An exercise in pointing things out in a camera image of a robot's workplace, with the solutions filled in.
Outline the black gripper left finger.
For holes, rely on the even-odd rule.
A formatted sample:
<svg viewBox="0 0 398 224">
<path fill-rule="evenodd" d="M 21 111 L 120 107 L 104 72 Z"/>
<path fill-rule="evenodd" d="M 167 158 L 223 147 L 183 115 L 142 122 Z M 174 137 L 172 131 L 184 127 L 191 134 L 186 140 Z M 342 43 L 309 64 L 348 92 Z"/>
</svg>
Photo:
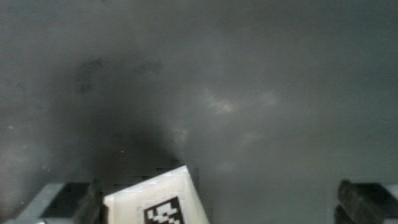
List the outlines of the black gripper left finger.
<svg viewBox="0 0 398 224">
<path fill-rule="evenodd" d="M 103 193 L 97 181 L 69 182 L 40 213 L 44 224 L 101 224 Z"/>
</svg>

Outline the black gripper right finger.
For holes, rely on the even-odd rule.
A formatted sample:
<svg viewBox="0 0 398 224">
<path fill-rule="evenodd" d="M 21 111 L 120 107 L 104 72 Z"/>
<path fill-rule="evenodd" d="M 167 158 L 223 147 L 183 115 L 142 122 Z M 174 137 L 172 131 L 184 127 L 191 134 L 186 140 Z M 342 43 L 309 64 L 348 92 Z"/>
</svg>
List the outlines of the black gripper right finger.
<svg viewBox="0 0 398 224">
<path fill-rule="evenodd" d="M 398 183 L 353 183 L 342 180 L 334 224 L 398 224 Z"/>
</svg>

